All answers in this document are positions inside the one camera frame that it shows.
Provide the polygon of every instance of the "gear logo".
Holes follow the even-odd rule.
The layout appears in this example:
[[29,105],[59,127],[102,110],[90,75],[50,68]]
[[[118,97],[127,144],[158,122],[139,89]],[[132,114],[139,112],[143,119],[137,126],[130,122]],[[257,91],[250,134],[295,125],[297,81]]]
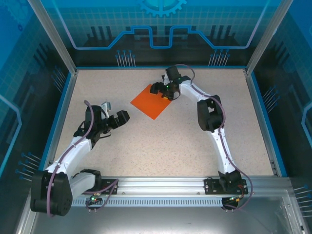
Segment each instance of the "gear logo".
[[29,10],[27,0],[0,0],[0,6],[6,6],[18,24],[22,24],[27,19]]
[[176,10],[181,10],[186,0],[137,0],[141,5],[141,10],[147,14],[151,13],[153,17],[175,14]]

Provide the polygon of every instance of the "work surface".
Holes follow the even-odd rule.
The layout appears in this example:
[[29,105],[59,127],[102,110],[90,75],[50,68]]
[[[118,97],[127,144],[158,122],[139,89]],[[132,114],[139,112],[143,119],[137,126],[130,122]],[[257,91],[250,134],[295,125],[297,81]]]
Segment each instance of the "work surface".
[[[182,75],[192,77],[188,70]],[[225,131],[232,157],[248,175],[272,175],[254,106],[242,70],[195,70],[194,83],[219,95],[226,112]],[[81,169],[103,176],[216,176],[217,153],[197,122],[197,104],[184,96],[155,119],[130,102],[147,85],[160,82],[164,70],[79,71],[55,159],[69,146],[84,121],[86,106],[109,101],[110,115],[128,111],[130,120],[100,140],[81,161]]]

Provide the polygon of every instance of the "blue edge trim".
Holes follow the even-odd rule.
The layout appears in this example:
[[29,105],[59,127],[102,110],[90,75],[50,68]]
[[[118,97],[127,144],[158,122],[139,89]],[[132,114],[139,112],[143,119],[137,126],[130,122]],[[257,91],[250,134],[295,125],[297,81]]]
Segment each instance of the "blue edge trim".
[[65,95],[66,95],[67,90],[68,90],[68,85],[69,85],[69,82],[71,80],[71,76],[72,76],[71,73],[69,73],[68,76],[67,76],[67,79],[66,79],[66,82],[65,82],[65,85],[64,85],[64,89],[63,89],[63,93],[62,93],[62,95],[60,97],[60,100],[59,100],[59,103],[58,103],[58,108],[57,108],[57,111],[56,111],[55,116],[54,116],[52,127],[51,127],[51,130],[50,130],[50,133],[49,133],[49,137],[48,137],[47,143],[46,143],[44,151],[43,151],[43,155],[42,155],[41,162],[40,162],[38,170],[43,170],[44,169],[43,167],[44,167],[44,164],[45,164],[45,162],[47,160],[47,157],[48,157],[48,152],[49,152],[49,149],[50,149],[50,146],[51,146],[51,142],[52,142],[52,138],[53,138],[53,135],[54,135],[54,132],[55,132],[55,128],[57,126],[57,122],[59,120],[60,111],[62,109],[64,100],[65,100]]
[[283,159],[282,159],[281,153],[279,151],[279,148],[277,146],[277,142],[276,142],[276,139],[275,139],[275,136],[274,136],[274,133],[273,133],[272,125],[270,123],[267,110],[265,109],[265,105],[264,105],[264,102],[263,102],[263,99],[262,99],[262,95],[261,95],[261,92],[260,92],[260,89],[259,89],[259,86],[258,86],[258,82],[257,82],[257,80],[255,78],[254,72],[252,72],[252,79],[253,79],[255,90],[257,92],[257,96],[258,96],[259,102],[260,102],[262,113],[263,113],[265,122],[267,124],[268,130],[269,130],[269,134],[270,134],[270,137],[271,137],[272,145],[273,145],[273,148],[274,148],[274,151],[275,151],[275,154],[276,154],[276,159],[277,159],[277,163],[278,163],[277,166],[279,167],[279,169],[281,171],[281,176],[282,177],[287,177],[287,173],[286,173],[286,169],[285,169],[285,166],[284,166],[284,163],[283,163]]
[[[136,67],[136,68],[132,68],[132,69],[148,69],[148,68],[149,69],[162,69],[162,68],[167,68],[167,67]],[[194,66],[193,68],[209,68],[210,69],[211,67],[207,67],[207,66]],[[244,69],[246,67],[244,67],[244,66],[242,66],[242,67],[236,66],[236,67],[216,67],[216,68],[222,68],[222,69]],[[116,67],[79,67],[78,69],[81,69],[81,70],[112,70],[112,69],[118,70],[120,68],[116,68]],[[51,146],[51,141],[52,141],[52,137],[53,137],[54,132],[55,132],[56,124],[57,124],[57,122],[59,120],[60,111],[61,111],[61,108],[62,108],[63,103],[64,103],[64,99],[65,99],[65,95],[67,93],[67,89],[68,89],[68,85],[69,85],[70,79],[71,79],[71,74],[69,74],[68,77],[67,77],[67,80],[66,80],[66,83],[65,83],[65,86],[64,86],[64,91],[63,91],[62,96],[60,98],[60,101],[59,101],[59,104],[58,104],[58,108],[57,108],[57,112],[55,114],[54,121],[53,121],[53,124],[52,124],[52,127],[51,127],[51,131],[50,131],[50,134],[49,134],[46,146],[44,148],[44,152],[43,152],[43,155],[42,155],[41,163],[39,165],[39,170],[43,170],[45,161],[47,160],[48,151],[49,151],[49,148]],[[270,120],[269,120],[269,116],[268,116],[268,113],[267,113],[267,111],[265,109],[265,105],[264,105],[264,102],[263,102],[263,99],[262,99],[262,96],[261,96],[261,92],[260,92],[258,83],[256,81],[256,78],[255,78],[255,75],[254,75],[253,72],[252,72],[252,79],[253,79],[254,87],[255,87],[255,90],[256,90],[256,93],[257,93],[257,97],[259,99],[260,106],[261,106],[261,109],[262,109],[262,112],[263,112],[263,115],[264,115],[264,119],[265,119],[265,122],[266,122],[268,130],[269,130],[269,134],[270,134],[270,137],[271,137],[273,148],[274,148],[274,151],[275,151],[275,154],[276,154],[278,167],[279,167],[279,169],[281,171],[282,177],[287,177],[287,173],[286,173],[286,169],[285,169],[285,166],[284,166],[284,163],[283,163],[283,159],[282,159],[282,156],[280,154],[279,148],[277,146],[277,142],[276,142],[276,139],[275,139],[275,136],[274,136],[274,133],[273,133],[273,129],[272,129],[272,126],[271,126],[271,123],[270,123]]]

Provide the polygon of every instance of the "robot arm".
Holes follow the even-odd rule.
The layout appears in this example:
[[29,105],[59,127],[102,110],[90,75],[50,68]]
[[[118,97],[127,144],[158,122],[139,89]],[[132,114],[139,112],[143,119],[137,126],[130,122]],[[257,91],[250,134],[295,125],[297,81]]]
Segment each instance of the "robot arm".
[[188,76],[182,77],[176,66],[166,69],[166,73],[162,76],[162,79],[163,83],[157,82],[153,84],[150,92],[152,94],[161,92],[162,97],[168,100],[175,100],[174,93],[178,92],[179,95],[187,96],[191,102],[197,105],[198,124],[203,131],[207,132],[218,154],[219,184],[223,188],[223,191],[227,193],[236,191],[238,185],[245,184],[245,180],[241,178],[240,172],[233,166],[235,163],[225,138],[224,127],[220,129],[220,132],[218,130],[223,122],[223,113],[221,107],[214,99],[221,103],[220,97],[207,94],[200,90],[196,85],[191,83],[191,79]]
[[87,132],[91,125],[91,111],[88,107],[85,112],[85,121],[81,123],[74,133],[72,142],[66,149],[74,147],[64,156],[61,163],[59,159],[50,165],[45,171],[37,171],[32,178],[31,188],[31,210],[34,212],[46,213],[47,187],[53,171],[58,169],[53,180],[53,187],[50,196],[50,210],[53,215],[64,216],[68,213],[72,200],[85,191],[92,189],[98,191],[101,187],[101,174],[95,170],[82,170],[72,178],[80,161],[93,149],[95,144],[107,136],[112,129],[124,125],[129,120],[126,111],[117,112],[117,117],[109,116],[110,103],[105,102],[101,106],[92,106],[94,122],[90,133],[79,144],[76,144]]

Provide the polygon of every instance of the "orange paper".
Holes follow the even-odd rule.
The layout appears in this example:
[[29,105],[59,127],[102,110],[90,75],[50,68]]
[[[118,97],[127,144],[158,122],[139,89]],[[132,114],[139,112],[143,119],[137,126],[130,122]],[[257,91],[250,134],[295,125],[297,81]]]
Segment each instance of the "orange paper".
[[151,84],[148,85],[131,104],[152,119],[156,119],[161,112],[170,104],[170,101],[161,97],[161,93],[151,94]]

